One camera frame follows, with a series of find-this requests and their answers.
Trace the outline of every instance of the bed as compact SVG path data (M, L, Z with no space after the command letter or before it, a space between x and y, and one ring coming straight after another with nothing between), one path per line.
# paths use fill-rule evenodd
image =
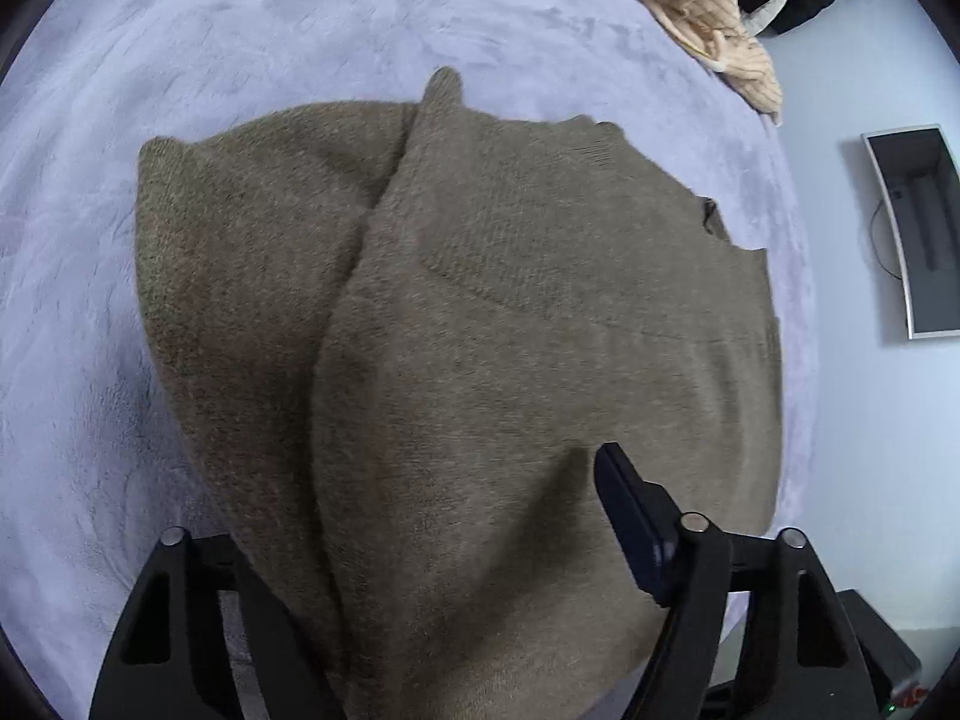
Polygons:
M0 85L0 626L64 720L164 528L222 530L152 371L136 154L316 100L418 100L455 66L498 116L616 122L766 247L784 348L772 530L808 474L815 338L776 129L635 0L56 0Z

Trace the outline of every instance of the lavender blanket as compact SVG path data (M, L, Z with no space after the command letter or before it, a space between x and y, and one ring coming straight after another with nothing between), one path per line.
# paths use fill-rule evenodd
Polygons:
M813 341L776 133L634 0L57 0L0 85L0 623L65 720L88 711L168 525L218 530L146 351L136 153L315 100L418 100L435 69L498 116L589 114L767 247L784 345L776 525L798 512Z

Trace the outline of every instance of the dark screen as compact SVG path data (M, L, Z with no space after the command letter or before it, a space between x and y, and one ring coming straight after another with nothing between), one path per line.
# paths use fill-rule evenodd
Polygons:
M960 178L947 145L939 129L869 141L904 247L913 330L960 330Z

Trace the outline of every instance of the folded sweater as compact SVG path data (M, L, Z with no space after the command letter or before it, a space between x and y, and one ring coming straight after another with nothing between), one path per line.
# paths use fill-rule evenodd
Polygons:
M188 454L350 718L575 718L662 612L592 488L617 440L764 531L762 251L612 124L307 105L141 151L141 312Z

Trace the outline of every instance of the white frame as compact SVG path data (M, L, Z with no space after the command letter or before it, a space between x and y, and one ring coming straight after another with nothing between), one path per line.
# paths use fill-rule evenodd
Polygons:
M957 328L956 330L934 330L930 333L918 333L914 330L913 299L910 298L910 277L906 268L906 258L904 257L904 242L901 240L899 226L896 224L896 214L894 214L893 202L891 201L890 194L887 191L886 182L883 180L883 173L880 172L880 163L877 162L877 156L875 155L874 150L870 147L870 138L877 138L880 135L896 135L901 132L918 132L923 129L935 129L939 132L940 138L944 142L944 146L947 147L947 154L949 154L950 160L953 162L953 169L957 170L957 160L953 156L953 151L950 150L950 144L947 142L947 138L944 136L944 129L940 127L939 124L921 124L918 127L882 129L879 132L867 132L861 135L864 146L867 146L867 153L870 154L870 161L874 166L874 172L877 174L877 182L880 183L880 191L883 194L883 204L886 206L887 217L889 218L890 226L894 231L896 258L899 260L899 266L901 267L901 280L904 282L904 300L906 301L906 334L910 341L915 341L916 338L948 338L951 336L960 336L960 328Z

